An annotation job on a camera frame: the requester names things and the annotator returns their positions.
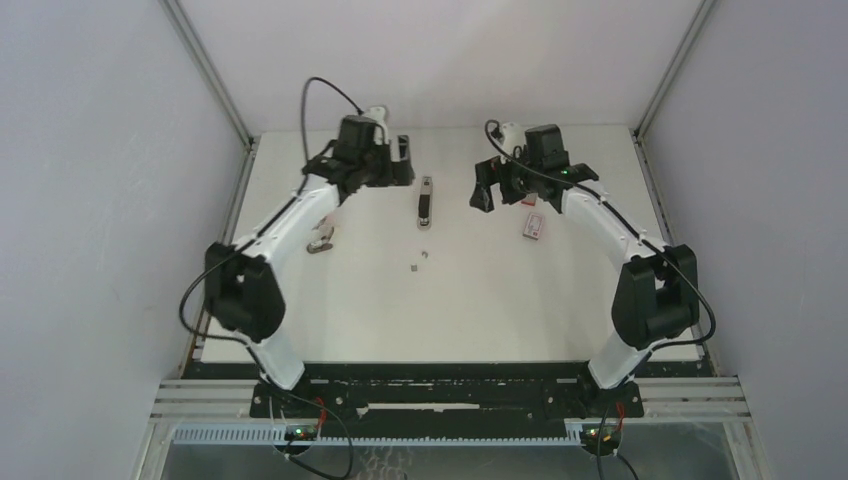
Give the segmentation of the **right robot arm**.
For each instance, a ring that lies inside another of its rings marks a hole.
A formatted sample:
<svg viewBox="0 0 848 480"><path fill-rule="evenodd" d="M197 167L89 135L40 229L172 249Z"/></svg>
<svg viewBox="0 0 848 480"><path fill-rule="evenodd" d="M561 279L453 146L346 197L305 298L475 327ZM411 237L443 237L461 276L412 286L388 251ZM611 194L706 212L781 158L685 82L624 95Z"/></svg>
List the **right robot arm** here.
<svg viewBox="0 0 848 480"><path fill-rule="evenodd" d="M617 403L616 388L655 351L682 345L680 335L698 322L695 254L685 245L670 246L649 236L623 213L599 174L571 161L558 126L525 129L489 120L484 134L497 155L475 165L470 206L492 211L494 187L505 205L534 195L593 234L618 273L611 306L614 331L588 361L577 391L584 412L605 415Z"/></svg>

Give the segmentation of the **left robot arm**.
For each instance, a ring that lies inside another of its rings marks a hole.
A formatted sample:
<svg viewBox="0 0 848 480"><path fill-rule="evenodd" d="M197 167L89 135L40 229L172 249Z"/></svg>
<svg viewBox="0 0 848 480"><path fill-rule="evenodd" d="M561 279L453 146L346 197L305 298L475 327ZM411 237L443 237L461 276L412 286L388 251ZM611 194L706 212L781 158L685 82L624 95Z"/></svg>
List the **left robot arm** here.
<svg viewBox="0 0 848 480"><path fill-rule="evenodd" d="M383 105L345 116L337 137L305 162L281 207L235 242L216 242L205 252L204 310L246 347L261 377L277 387L274 404L290 417L310 409L313 392L300 382L305 365L282 327L285 265L360 189L413 184L409 140L391 137L387 118Z"/></svg>

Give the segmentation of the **grey black long stapler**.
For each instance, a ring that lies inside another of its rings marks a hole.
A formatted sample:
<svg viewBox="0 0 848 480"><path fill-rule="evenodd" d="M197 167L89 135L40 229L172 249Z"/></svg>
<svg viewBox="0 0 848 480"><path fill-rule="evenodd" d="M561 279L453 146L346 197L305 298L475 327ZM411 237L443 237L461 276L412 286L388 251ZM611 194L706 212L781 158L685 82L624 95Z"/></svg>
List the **grey black long stapler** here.
<svg viewBox="0 0 848 480"><path fill-rule="evenodd" d="M417 227L419 230L428 230L432 225L432 195L433 178L424 176L422 178L417 204Z"/></svg>

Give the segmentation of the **small beige stapler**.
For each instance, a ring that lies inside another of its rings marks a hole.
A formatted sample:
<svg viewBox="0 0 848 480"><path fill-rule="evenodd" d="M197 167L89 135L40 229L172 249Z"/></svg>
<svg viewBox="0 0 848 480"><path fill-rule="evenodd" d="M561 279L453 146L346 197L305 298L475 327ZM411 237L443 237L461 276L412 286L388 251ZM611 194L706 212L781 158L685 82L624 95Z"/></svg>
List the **small beige stapler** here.
<svg viewBox="0 0 848 480"><path fill-rule="evenodd" d="M306 251L309 254L318 254L332 249L334 233L334 223L329 217L325 217L313 228Z"/></svg>

